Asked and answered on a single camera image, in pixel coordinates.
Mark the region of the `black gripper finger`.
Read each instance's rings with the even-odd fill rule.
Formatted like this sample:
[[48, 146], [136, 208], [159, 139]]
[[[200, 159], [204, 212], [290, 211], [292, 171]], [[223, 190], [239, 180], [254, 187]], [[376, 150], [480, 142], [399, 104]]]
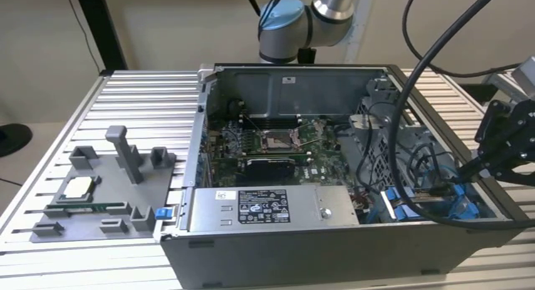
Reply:
[[483, 170], [496, 176], [498, 170], [507, 164], [510, 113], [508, 103], [491, 101], [475, 135], [479, 144], [475, 157], [458, 169], [458, 180], [474, 180]]
[[514, 171], [514, 165], [518, 162], [511, 161], [484, 161], [471, 160], [463, 165], [463, 182], [472, 182], [482, 178], [480, 172], [487, 171], [498, 181], [511, 184], [534, 184], [534, 173], [520, 174]]

